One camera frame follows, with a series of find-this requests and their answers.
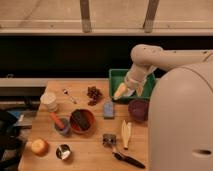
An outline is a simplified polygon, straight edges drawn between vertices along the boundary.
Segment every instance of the brown bowl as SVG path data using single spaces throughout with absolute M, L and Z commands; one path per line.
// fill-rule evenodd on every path
M 77 122 L 73 119 L 73 116 L 72 116 L 72 114 L 76 111 L 75 110 L 75 111 L 73 111 L 71 113 L 71 116 L 70 116 L 70 126 L 71 126 L 71 129 L 73 130 L 73 132 L 75 132 L 77 134 L 88 133 L 91 130 L 92 126 L 94 125 L 95 117 L 92 114 L 92 112 L 90 112 L 87 109 L 77 109 L 77 110 L 84 115 L 84 117 L 86 118 L 86 120 L 89 123 L 89 127 L 86 130 L 81 129 L 81 127 L 77 124 Z

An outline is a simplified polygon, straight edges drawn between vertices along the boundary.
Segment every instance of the wooden table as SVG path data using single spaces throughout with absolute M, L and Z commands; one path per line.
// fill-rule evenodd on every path
M 89 101 L 87 88 L 89 86 L 96 86 L 103 93 L 103 99 L 95 106 L 87 105 Z M 63 94 L 62 88 L 71 90 L 71 94 L 77 100 L 77 104 L 73 104 L 69 100 L 69 97 Z M 103 118 L 103 104 L 110 100 L 107 79 L 50 81 L 46 91 L 56 93 L 59 104 L 57 114 L 60 117 L 69 118 L 70 113 L 75 109 L 84 108 L 90 110 L 95 115 L 95 130 L 86 135 L 72 133 L 69 137 L 63 137 L 55 131 L 53 122 L 45 106 L 40 105 L 19 164 L 19 171 L 141 170 L 128 163 L 116 160 L 112 155 L 111 149 L 105 148 L 102 145 L 102 136 L 104 133 L 116 134 L 119 150 L 141 161 L 146 166 L 146 169 L 143 170 L 148 170 L 147 123 L 139 124 L 134 122 L 129 117 L 128 105 L 126 104 L 114 104 L 115 119 L 106 120 Z M 132 121 L 132 136 L 128 150 L 123 149 L 121 139 L 121 124 L 124 119 Z M 49 152 L 43 157 L 35 156 L 30 150 L 31 142 L 39 137 L 47 140 L 50 145 Z M 68 144 L 73 151 L 73 156 L 66 162 L 59 160 L 55 155 L 56 148 L 60 144 Z

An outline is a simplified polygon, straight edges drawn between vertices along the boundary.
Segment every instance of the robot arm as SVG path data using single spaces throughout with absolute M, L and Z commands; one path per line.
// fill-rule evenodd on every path
M 159 46 L 140 44 L 131 51 L 132 67 L 114 94 L 119 99 L 128 91 L 140 96 L 146 77 L 156 68 L 169 71 L 178 66 L 213 61 L 213 50 L 163 50 Z

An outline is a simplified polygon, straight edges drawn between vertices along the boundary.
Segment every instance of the dark red bowl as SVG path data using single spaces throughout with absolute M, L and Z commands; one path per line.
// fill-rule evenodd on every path
M 129 102 L 128 111 L 130 116 L 137 122 L 143 122 L 148 119 L 149 101 L 134 99 Z

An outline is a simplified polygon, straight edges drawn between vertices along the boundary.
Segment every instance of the apple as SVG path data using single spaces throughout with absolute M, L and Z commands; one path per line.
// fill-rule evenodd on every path
M 31 144 L 31 151 L 38 156 L 42 156 L 46 154 L 48 151 L 48 148 L 49 148 L 49 144 L 47 143 L 47 141 L 45 141 L 42 138 L 38 138 L 34 140 Z

